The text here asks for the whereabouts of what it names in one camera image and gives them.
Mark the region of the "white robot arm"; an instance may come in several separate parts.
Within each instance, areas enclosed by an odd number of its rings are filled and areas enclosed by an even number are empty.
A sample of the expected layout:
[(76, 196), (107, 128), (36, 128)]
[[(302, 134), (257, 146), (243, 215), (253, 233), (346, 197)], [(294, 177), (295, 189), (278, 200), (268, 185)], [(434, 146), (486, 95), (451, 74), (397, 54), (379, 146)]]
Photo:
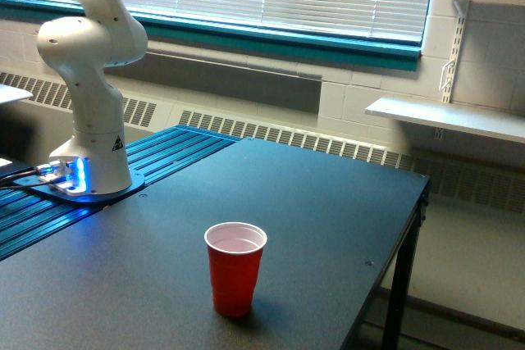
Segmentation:
[(39, 55), (68, 88), (73, 113), (71, 138), (49, 156), (62, 168), (42, 179), (74, 197), (118, 193), (132, 184), (123, 98), (104, 70), (140, 60), (148, 37), (122, 0), (77, 1), (83, 16), (47, 21), (37, 37)]

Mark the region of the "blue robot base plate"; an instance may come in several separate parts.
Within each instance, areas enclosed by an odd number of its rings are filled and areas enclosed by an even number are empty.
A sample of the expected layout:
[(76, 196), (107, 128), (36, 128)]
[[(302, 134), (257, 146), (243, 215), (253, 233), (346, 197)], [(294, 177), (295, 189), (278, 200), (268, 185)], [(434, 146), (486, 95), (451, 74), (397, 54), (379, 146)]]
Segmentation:
[(54, 189), (48, 185), (28, 187), (30, 184), (36, 184), (39, 182), (36, 175), (30, 175), (14, 181), (14, 185), (21, 185), (26, 190), (30, 190), (32, 193), (37, 194), (42, 198), (50, 198), (58, 202), (68, 202), (74, 205), (107, 205), (118, 202), (130, 195), (139, 192), (145, 188), (144, 175), (139, 172), (131, 171), (131, 186), (120, 192), (109, 193), (109, 194), (89, 194), (72, 196), (63, 193), (57, 189)]

